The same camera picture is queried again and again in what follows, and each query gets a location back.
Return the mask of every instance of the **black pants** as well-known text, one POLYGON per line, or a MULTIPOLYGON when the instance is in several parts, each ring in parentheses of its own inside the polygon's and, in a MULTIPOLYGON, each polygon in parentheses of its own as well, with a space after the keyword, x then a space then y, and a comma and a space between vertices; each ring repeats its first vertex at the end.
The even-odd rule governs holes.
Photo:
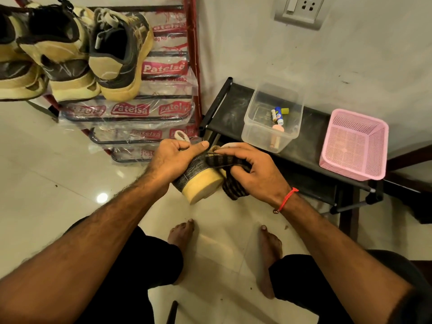
MULTIPOLYGON (((419 290, 431 288, 406 258, 384 250, 370 250, 369 253, 419 290)), ((174 283, 182 269, 183 256, 178 247, 147 236, 137 227, 77 322, 120 319, 154 323, 147 290, 174 283)), ((311 256, 285 256, 275 262, 269 272, 276 298, 317 314, 319 324, 353 322, 311 256)))

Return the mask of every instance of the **forearm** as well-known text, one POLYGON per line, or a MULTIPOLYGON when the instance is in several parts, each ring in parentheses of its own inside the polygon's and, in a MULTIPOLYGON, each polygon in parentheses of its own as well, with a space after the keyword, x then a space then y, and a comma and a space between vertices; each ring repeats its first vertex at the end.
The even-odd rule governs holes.
POLYGON ((384 324, 412 286, 294 195, 282 214, 357 324, 384 324))
POLYGON ((138 179, 77 227, 0 281, 0 321, 73 322, 156 200, 138 179))

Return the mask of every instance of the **black chair leg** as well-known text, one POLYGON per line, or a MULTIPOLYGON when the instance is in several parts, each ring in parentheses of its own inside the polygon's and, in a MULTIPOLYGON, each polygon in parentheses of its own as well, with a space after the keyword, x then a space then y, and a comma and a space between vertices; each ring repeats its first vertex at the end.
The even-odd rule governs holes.
POLYGON ((171 305, 171 310, 169 311, 168 320, 166 321, 166 324, 175 324, 176 323, 176 316, 177 316, 177 308, 178 308, 178 302, 174 300, 171 305))

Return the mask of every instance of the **black sleeve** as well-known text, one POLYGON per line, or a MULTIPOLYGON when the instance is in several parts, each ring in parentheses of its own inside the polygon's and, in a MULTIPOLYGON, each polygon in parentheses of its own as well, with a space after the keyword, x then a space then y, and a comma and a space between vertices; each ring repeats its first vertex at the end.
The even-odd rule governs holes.
POLYGON ((432 324, 432 293, 413 290, 393 311, 389 324, 432 324))

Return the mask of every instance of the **hand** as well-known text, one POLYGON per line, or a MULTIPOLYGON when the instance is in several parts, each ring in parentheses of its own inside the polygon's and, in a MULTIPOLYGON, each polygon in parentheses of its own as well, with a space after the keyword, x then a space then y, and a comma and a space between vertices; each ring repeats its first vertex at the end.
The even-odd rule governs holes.
POLYGON ((240 166, 233 166, 231 174, 252 196, 278 209, 291 190, 269 154, 247 143, 230 143, 229 148, 216 151, 220 155, 233 155, 252 165, 251 173, 240 166))
POLYGON ((162 140, 144 174, 158 185, 159 198, 168 191, 169 184, 186 171, 192 159, 208 147, 208 141, 191 145, 185 141, 162 140))

